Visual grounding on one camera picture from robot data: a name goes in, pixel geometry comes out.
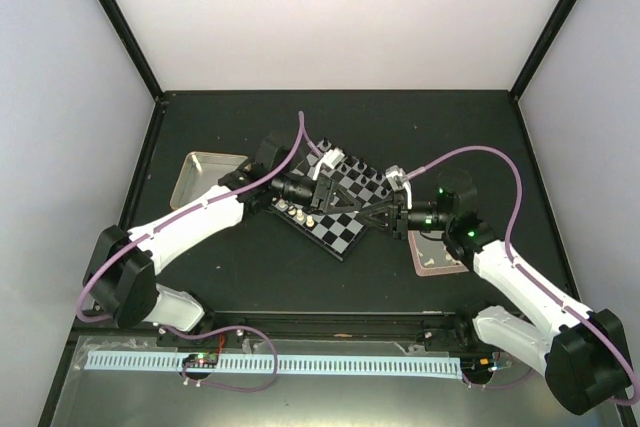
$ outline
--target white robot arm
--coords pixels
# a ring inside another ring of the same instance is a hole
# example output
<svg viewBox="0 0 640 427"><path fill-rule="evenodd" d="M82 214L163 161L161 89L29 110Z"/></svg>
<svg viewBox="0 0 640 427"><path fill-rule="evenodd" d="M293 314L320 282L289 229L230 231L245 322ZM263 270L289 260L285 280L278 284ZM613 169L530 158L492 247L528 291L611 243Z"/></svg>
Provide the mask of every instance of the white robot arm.
<svg viewBox="0 0 640 427"><path fill-rule="evenodd" d="M140 244L140 250L151 252L155 275L158 276L174 259L194 245L223 229L233 227L242 221L244 206L237 197L228 197L208 204L207 200L230 192L228 187L213 186L200 198L181 207L165 217L129 231L129 239L135 240L148 234L149 238ZM180 216L196 206L202 206L188 214L182 222L170 223L159 232L155 230L167 221ZM158 298L153 310L144 318L145 322L169 325L188 332L204 315L204 308L192 295L178 292L156 284Z"/></svg>
<svg viewBox="0 0 640 427"><path fill-rule="evenodd" d="M129 328L140 322L151 322L191 331L205 315L205 307L190 293L158 284L156 277L194 245L266 208L272 197L325 214L344 208L337 206L344 191L326 176L312 180L292 173L272 174L269 182L257 186L256 181L271 172L287 154L288 150L279 143L277 134L267 137L255 158L224 176L219 185L200 198L128 232L117 226L103 231L85 274L84 285L107 259L124 246L136 244L99 277L91 289L91 295L116 325ZM319 164L333 168L342 157L341 151L331 149ZM232 191L244 193L230 195ZM359 207L358 202L354 201L354 205Z"/></svg>
<svg viewBox="0 0 640 427"><path fill-rule="evenodd" d="M393 194L362 209L357 219L393 238L408 231L443 231L449 254L498 288L529 320L501 306L467 306L456 334L461 345L479 341L498 347L543 375L552 393L567 408L581 414L630 385L613 353L571 310L587 319L629 360L624 329L608 310L593 312L549 282L477 216L476 190L468 175L441 176L435 202L409 204L403 172L390 169Z"/></svg>

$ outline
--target white wall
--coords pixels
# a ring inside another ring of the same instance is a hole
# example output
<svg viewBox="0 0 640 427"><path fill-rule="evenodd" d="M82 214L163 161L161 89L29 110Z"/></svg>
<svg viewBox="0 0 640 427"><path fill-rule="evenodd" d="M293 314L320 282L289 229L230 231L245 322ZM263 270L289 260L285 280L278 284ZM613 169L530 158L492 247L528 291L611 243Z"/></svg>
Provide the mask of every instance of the white wall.
<svg viewBox="0 0 640 427"><path fill-rule="evenodd" d="M118 0L166 89L509 89L558 0Z"/></svg>
<svg viewBox="0 0 640 427"><path fill-rule="evenodd" d="M152 100L97 0L0 0L0 425L36 425Z"/></svg>
<svg viewBox="0 0 640 427"><path fill-rule="evenodd" d="M578 0L521 105L578 288L640 368L640 0Z"/></svg>

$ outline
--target black mount bracket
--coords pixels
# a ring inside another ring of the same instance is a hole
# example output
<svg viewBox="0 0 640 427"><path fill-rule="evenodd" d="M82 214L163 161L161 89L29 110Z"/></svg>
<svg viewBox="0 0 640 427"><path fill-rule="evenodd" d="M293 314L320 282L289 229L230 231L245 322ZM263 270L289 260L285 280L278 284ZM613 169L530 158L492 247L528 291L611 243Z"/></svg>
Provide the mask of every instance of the black mount bracket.
<svg viewBox="0 0 640 427"><path fill-rule="evenodd" d="M129 243L129 234L114 225L102 231L82 285L116 252ZM156 305L156 274L151 256L138 247L128 252L98 280L91 296L121 329L138 325Z"/></svg>
<svg viewBox="0 0 640 427"><path fill-rule="evenodd" d="M397 190L383 201L362 209L356 218L365 225L388 232L394 239L406 240L410 230L442 230L446 234L458 219L476 215L477 194L466 171L451 169L438 176L435 202L413 202L409 209L405 191Z"/></svg>
<svg viewBox="0 0 640 427"><path fill-rule="evenodd" d="M323 214L341 214L359 211L362 203L342 185L320 174L310 207Z"/></svg>
<svg viewBox="0 0 640 427"><path fill-rule="evenodd" d="M589 321L631 364L622 322L609 310L592 313ZM620 363L584 325L556 335L547 354L545 380L569 412L581 415L631 385Z"/></svg>
<svg viewBox="0 0 640 427"><path fill-rule="evenodd" d="M473 213L456 217L445 229L442 240L451 257L473 270L474 255L497 238L491 226Z"/></svg>

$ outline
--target black table surface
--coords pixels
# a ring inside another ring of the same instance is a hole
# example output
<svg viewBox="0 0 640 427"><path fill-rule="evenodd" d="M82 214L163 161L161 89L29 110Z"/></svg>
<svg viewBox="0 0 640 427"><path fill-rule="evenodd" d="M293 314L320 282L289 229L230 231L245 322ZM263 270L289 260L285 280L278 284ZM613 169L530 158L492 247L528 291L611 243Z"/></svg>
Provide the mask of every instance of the black table surface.
<svg viewBox="0 0 640 427"><path fill-rule="evenodd" d="M513 243L543 275L568 289L569 273L536 181L517 107L504 91L256 91L169 93L134 225L171 211L169 199L188 153L251 156L271 130L297 128L306 115L312 138L329 138L349 154L408 172L457 147L482 144L518 165L524 202ZM504 235L515 183L487 153L446 166L468 170L480 215ZM433 198L438 170L413 181L414 198ZM196 293L216 311L288 313L453 312L478 300L512 308L473 273L418 277L409 246L369 230L340 262L275 215L261 213L176 259L159 282Z"/></svg>

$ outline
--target chessboard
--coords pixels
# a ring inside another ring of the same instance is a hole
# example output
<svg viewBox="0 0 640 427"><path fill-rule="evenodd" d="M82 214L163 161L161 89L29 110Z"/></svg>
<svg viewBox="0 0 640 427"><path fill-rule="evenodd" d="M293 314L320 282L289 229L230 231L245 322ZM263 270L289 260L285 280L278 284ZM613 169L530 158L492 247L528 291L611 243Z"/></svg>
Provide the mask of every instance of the chessboard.
<svg viewBox="0 0 640 427"><path fill-rule="evenodd" d="M316 146L322 153L332 148L331 142L326 139ZM306 161L297 165L292 172L311 177L318 160L311 152ZM353 156L345 157L333 170L323 167L322 174L337 181L363 207L379 202L391 193L391 186L384 172ZM283 199L273 199L271 210L340 260L344 260L367 230L355 219L356 213L316 215L307 212L305 207Z"/></svg>

